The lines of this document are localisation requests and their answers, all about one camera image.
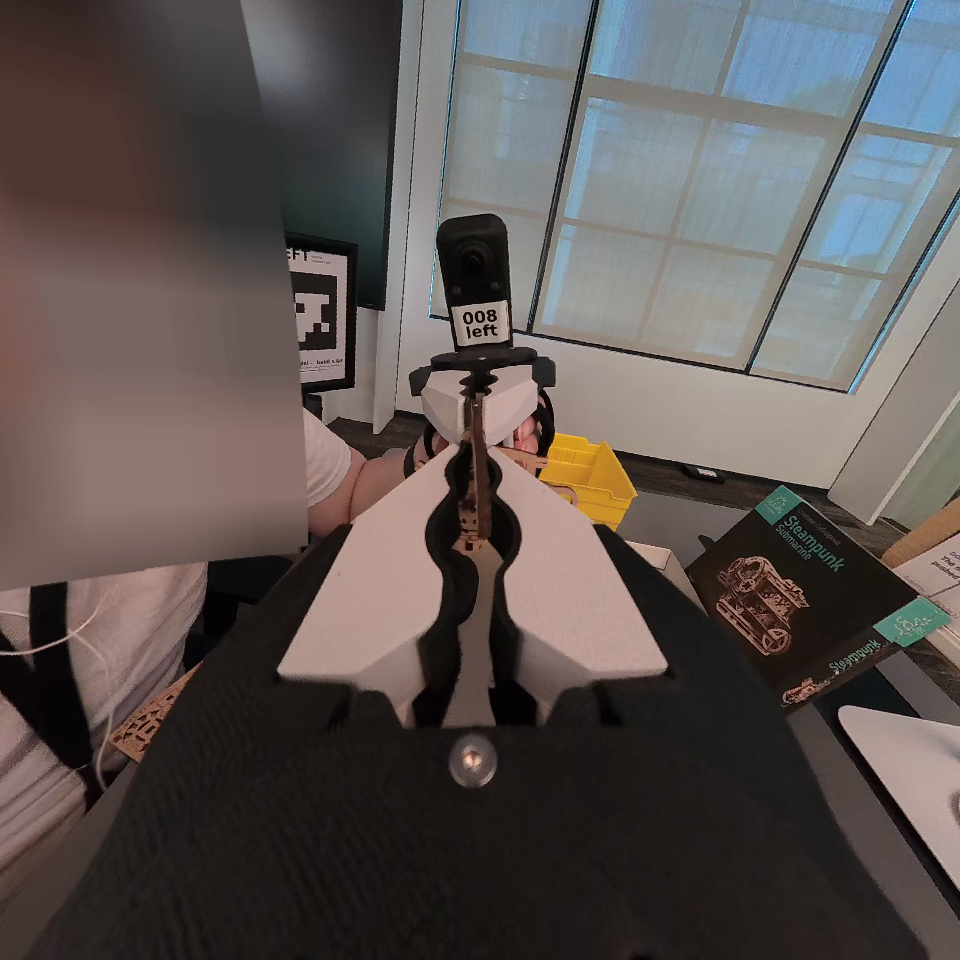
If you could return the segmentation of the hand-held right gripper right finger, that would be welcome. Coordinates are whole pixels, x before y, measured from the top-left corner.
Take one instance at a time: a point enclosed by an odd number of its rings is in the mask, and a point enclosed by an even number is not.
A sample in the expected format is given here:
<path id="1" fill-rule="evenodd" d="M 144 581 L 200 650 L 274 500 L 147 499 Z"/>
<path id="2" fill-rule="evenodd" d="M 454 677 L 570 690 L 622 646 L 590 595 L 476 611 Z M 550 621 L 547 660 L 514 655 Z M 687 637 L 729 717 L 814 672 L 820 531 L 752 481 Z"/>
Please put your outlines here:
<path id="1" fill-rule="evenodd" d="M 666 675 L 668 661 L 608 545 L 580 510 L 487 450 L 491 529 L 501 563 L 489 629 L 498 726 L 535 726 L 568 690 Z"/>

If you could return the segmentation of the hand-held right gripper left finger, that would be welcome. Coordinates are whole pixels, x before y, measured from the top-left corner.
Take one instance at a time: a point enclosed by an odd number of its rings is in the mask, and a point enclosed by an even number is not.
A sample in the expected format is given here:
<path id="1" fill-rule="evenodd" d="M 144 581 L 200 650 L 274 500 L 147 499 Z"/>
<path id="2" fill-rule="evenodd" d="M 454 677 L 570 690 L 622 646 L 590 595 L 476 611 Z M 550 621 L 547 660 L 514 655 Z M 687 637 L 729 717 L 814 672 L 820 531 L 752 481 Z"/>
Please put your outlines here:
<path id="1" fill-rule="evenodd" d="M 349 527 L 280 678 L 378 691 L 405 726 L 444 725 L 480 583 L 457 548 L 472 457 L 450 446 Z"/>

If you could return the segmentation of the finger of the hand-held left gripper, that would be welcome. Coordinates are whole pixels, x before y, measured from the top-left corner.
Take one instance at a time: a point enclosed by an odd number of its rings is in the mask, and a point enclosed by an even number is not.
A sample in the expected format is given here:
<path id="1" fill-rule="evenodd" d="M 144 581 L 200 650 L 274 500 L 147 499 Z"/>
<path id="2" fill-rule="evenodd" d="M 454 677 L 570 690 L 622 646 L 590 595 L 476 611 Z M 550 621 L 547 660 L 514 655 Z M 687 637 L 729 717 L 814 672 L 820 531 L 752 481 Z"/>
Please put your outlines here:
<path id="1" fill-rule="evenodd" d="M 537 410 L 539 385 L 532 367 L 499 367 L 483 396 L 483 432 L 489 447 L 514 437 L 515 431 Z"/>
<path id="2" fill-rule="evenodd" d="M 430 371 L 420 396 L 423 412 L 439 437 L 458 447 L 472 439 L 470 387 L 472 374 Z"/>

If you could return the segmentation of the laser-cut wooden model part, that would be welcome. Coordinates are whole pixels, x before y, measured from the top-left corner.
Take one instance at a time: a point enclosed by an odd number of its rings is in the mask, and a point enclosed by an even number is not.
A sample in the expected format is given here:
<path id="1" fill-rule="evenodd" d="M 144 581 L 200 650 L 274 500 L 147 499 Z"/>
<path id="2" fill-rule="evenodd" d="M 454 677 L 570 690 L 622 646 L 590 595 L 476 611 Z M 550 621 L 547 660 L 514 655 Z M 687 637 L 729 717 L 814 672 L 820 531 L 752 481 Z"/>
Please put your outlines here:
<path id="1" fill-rule="evenodd" d="M 504 368 L 528 368 L 528 366 L 504 366 Z M 491 373 L 488 374 L 487 378 L 483 378 L 478 375 L 471 375 L 471 382 L 469 387 L 469 390 L 470 390 L 469 414 L 470 414 L 470 423 L 471 423 L 470 429 L 472 431 L 474 431 L 474 428 L 473 428 L 474 405 L 475 403 L 480 403 L 483 408 L 483 397 L 487 392 L 486 388 L 493 382 L 493 380 L 494 378 L 491 376 Z M 513 449 L 514 437 L 512 437 L 510 440 L 505 441 L 504 443 L 499 444 L 498 448 L 502 450 L 502 452 L 508 458 L 510 458 L 511 461 L 515 462 L 528 474 L 533 475 L 534 478 L 536 479 L 540 479 L 539 477 L 540 477 L 541 471 L 547 466 L 548 453 L 554 442 L 554 438 L 556 436 L 556 430 L 555 430 L 555 418 L 554 418 L 553 407 L 551 405 L 551 400 L 546 393 L 546 389 L 542 387 L 538 382 L 536 383 L 538 385 L 538 406 L 534 414 L 532 414 L 532 416 L 535 416 L 537 418 L 539 426 L 541 428 L 541 432 L 542 432 L 542 436 L 539 444 L 538 456 L 533 456 L 528 453 L 523 453 L 522 451 L 519 451 L 519 450 L 514 450 Z"/>
<path id="2" fill-rule="evenodd" d="M 468 558 L 474 558 L 494 532 L 491 465 L 485 441 L 476 443 L 473 430 L 467 428 L 454 449 L 449 468 L 461 525 L 455 548 Z"/>

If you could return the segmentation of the person's left forearm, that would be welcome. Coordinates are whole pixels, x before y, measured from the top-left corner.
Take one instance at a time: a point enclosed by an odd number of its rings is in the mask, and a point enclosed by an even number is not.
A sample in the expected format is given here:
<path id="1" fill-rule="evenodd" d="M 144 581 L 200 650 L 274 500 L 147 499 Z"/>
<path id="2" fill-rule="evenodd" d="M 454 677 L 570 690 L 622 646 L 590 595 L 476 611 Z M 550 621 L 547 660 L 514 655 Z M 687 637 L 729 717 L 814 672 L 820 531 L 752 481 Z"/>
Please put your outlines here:
<path id="1" fill-rule="evenodd" d="M 325 538 L 354 522 L 406 479 L 405 456 L 368 461 L 353 448 L 349 453 L 349 469 L 341 483 L 307 511 L 307 529 L 312 538 Z"/>

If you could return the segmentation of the black model kit box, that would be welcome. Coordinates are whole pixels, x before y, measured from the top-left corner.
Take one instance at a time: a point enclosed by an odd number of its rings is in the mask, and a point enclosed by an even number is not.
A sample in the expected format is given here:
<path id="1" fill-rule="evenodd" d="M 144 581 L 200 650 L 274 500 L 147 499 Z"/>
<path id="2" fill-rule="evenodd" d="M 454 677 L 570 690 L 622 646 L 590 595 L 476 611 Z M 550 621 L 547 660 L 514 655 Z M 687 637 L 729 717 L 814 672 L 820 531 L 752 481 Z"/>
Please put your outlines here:
<path id="1" fill-rule="evenodd" d="M 787 486 L 686 574 L 786 714 L 952 621 Z"/>

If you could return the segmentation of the yellow plastic bin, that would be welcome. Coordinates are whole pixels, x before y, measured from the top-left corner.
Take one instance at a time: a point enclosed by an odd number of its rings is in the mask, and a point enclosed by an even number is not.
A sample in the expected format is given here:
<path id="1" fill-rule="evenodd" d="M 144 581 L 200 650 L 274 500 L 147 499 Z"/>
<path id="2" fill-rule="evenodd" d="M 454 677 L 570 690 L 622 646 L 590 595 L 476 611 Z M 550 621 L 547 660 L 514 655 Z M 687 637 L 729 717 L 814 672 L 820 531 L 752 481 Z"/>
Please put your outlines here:
<path id="1" fill-rule="evenodd" d="M 638 492 L 605 441 L 557 433 L 539 480 L 576 506 L 594 524 L 617 532 Z"/>

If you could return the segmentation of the framed tag poster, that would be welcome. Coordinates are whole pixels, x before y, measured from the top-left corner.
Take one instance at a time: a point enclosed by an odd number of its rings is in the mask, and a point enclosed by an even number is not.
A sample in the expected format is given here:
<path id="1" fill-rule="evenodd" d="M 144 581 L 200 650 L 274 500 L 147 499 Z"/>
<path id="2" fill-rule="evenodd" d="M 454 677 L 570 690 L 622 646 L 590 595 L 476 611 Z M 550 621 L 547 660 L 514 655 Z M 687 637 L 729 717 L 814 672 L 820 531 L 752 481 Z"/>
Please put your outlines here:
<path id="1" fill-rule="evenodd" d="M 349 390 L 356 377 L 355 244 L 286 232 L 304 395 Z"/>

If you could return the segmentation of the large window with blind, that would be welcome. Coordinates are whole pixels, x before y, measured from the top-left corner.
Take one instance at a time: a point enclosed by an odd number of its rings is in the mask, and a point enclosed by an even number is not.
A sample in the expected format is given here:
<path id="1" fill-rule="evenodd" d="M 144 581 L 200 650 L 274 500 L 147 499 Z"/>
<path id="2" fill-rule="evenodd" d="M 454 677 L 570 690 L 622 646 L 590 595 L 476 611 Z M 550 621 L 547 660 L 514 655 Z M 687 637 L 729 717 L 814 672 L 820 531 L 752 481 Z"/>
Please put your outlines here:
<path id="1" fill-rule="evenodd" d="M 439 221 L 504 221 L 518 332 L 858 390 L 958 218 L 958 2 L 454 25 Z"/>

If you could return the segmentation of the person in white shirt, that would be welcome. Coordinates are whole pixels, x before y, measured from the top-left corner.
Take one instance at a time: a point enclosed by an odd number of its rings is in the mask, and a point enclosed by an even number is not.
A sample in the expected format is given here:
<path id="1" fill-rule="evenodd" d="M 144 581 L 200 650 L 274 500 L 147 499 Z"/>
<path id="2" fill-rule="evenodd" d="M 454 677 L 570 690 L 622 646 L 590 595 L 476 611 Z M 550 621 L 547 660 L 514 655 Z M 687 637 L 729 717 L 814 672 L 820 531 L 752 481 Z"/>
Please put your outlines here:
<path id="1" fill-rule="evenodd" d="M 123 766 L 110 734 L 178 678 L 207 582 L 199 562 L 2 592 L 2 898 Z"/>

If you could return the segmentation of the laser-cut wooden sheet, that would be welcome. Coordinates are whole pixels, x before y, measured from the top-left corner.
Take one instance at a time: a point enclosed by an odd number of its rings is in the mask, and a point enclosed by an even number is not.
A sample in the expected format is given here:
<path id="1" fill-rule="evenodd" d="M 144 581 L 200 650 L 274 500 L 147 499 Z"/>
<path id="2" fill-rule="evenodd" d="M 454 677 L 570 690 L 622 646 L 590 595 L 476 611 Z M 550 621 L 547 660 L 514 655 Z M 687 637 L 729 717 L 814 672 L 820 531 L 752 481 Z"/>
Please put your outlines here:
<path id="1" fill-rule="evenodd" d="M 200 665 L 185 672 L 174 683 L 131 714 L 108 738 L 109 745 L 127 759 L 142 762 L 175 703 Z"/>

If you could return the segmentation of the white printed paper sheet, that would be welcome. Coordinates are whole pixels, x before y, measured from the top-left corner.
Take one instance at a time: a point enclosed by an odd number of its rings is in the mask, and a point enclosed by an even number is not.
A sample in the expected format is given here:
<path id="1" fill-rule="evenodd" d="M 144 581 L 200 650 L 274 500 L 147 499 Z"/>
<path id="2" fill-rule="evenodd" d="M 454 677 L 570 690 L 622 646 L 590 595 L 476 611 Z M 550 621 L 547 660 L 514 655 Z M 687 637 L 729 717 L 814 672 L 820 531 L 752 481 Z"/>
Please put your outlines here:
<path id="1" fill-rule="evenodd" d="M 945 610 L 958 610 L 959 534 L 896 567 L 894 573 L 917 594 Z"/>

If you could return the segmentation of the dark wall screen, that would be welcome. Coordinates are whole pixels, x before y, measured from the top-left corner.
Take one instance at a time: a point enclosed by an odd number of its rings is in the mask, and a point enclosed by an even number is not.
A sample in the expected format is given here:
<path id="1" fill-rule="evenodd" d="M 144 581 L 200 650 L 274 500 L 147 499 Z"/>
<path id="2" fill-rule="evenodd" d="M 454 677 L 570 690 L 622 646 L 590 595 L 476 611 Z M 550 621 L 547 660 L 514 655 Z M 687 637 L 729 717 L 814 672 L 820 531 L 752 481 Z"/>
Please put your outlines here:
<path id="1" fill-rule="evenodd" d="M 401 1 L 241 3 L 286 234 L 357 248 L 358 306 L 386 306 Z"/>

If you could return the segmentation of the white rounded base plate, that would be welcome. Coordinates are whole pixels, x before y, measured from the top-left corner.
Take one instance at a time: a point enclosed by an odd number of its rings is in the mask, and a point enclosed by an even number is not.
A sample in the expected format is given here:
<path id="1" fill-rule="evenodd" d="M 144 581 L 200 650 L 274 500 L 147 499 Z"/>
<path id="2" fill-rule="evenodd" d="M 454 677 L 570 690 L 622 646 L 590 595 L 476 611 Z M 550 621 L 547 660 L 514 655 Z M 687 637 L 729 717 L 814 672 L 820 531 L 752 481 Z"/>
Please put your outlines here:
<path id="1" fill-rule="evenodd" d="M 959 727 L 845 705 L 839 723 L 873 774 L 958 882 Z"/>

